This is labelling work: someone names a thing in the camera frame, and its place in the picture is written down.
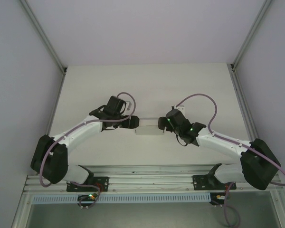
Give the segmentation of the white cardboard paper box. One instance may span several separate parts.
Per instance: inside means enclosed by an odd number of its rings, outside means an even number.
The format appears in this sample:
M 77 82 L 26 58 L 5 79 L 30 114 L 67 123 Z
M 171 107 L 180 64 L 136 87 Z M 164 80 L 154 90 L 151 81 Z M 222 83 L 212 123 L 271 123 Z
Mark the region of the white cardboard paper box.
M 164 135 L 158 128 L 158 117 L 140 118 L 139 127 L 134 129 L 136 135 Z

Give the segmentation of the small circuit board yellow tag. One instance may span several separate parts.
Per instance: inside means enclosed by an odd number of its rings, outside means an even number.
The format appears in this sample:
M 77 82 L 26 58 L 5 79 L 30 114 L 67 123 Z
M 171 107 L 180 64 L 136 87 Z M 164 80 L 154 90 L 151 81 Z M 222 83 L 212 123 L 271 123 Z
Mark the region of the small circuit board yellow tag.
M 224 205 L 225 203 L 225 193 L 211 193 L 210 194 L 210 204 L 211 205 Z

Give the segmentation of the small circuit board green light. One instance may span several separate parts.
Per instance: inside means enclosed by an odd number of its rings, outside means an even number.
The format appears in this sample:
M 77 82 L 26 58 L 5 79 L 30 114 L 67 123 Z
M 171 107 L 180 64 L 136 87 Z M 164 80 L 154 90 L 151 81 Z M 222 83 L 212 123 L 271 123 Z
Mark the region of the small circuit board green light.
M 77 200 L 82 202 L 82 201 L 88 201 L 88 202 L 95 202 L 98 199 L 98 194 L 97 193 L 92 193 L 88 195 L 79 195 Z

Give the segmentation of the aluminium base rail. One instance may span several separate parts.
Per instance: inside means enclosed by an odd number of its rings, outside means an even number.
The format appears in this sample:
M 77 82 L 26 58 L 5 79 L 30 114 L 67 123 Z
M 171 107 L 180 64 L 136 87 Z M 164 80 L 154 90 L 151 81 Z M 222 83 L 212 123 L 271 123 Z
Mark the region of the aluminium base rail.
M 207 174 L 213 165 L 168 165 L 168 166 L 87 166 L 96 177 L 109 178 L 108 192 L 117 193 L 185 193 L 194 192 L 193 175 Z M 257 192 L 248 183 L 236 182 L 234 192 Z M 67 184 L 44 188 L 37 175 L 27 176 L 23 193 L 67 193 Z

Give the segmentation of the aluminium table side rail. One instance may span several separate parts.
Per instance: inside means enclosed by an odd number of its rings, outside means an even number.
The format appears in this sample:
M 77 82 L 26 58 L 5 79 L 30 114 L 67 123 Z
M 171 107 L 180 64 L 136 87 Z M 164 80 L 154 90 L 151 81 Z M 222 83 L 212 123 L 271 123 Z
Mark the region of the aluminium table side rail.
M 47 124 L 46 134 L 50 133 L 50 130 L 51 130 L 51 127 L 52 127 L 52 124 L 53 124 L 54 116 L 55 116 L 56 109 L 57 109 L 57 104 L 59 102 L 59 98 L 60 98 L 60 95 L 61 95 L 61 91 L 62 91 L 62 87 L 63 87 L 63 84 L 64 84 L 66 73 L 67 73 L 67 67 L 64 68 L 64 72 L 62 74 L 62 78 L 61 78 L 61 81 L 59 83 L 57 95 L 56 95 L 56 97 L 54 99 L 54 106 L 53 106 L 52 111 L 50 113 L 49 122 Z
M 255 140 L 256 138 L 258 138 L 258 134 L 257 134 L 257 130 L 255 127 L 255 123 L 253 121 L 252 115 L 251 115 L 251 111 L 248 107 L 247 104 L 247 100 L 246 97 L 244 95 L 244 91 L 243 88 L 241 86 L 239 77 L 236 73 L 235 68 L 233 67 L 232 64 L 227 64 L 228 67 L 228 71 L 231 77 L 231 81 L 237 96 L 237 101 L 242 113 L 242 117 L 244 119 L 244 124 L 247 130 L 247 134 L 249 136 L 249 139 L 251 141 Z

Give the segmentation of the aluminium frame post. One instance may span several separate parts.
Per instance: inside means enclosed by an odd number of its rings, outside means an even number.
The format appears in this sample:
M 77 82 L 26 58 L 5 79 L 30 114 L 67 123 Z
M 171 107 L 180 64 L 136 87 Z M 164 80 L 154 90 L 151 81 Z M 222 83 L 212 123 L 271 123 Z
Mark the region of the aluminium frame post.
M 57 52 L 55 51 L 52 43 L 50 42 L 48 36 L 46 35 L 41 23 L 39 22 L 36 14 L 34 13 L 32 7 L 29 4 L 28 0 L 17 0 L 17 1 L 20 3 L 21 7 L 23 8 L 25 15 L 29 19 L 34 30 L 37 32 L 39 38 L 41 39 L 41 41 L 44 44 L 48 53 L 50 54 L 55 65 L 58 67 L 61 74 L 63 76 L 65 76 L 66 71 L 67 71 L 67 67 L 62 63 L 60 57 L 58 56 Z
M 266 18 L 267 13 L 269 12 L 272 4 L 275 2 L 275 0 L 264 0 L 263 4 L 258 11 L 245 39 L 242 43 L 240 50 L 238 51 L 233 63 L 231 64 L 231 69 L 233 72 L 236 71 L 236 68 L 239 66 L 242 58 L 244 57 L 246 51 L 249 48 L 250 43 L 253 41 L 254 36 L 258 32 L 260 26 L 262 25 L 263 21 Z

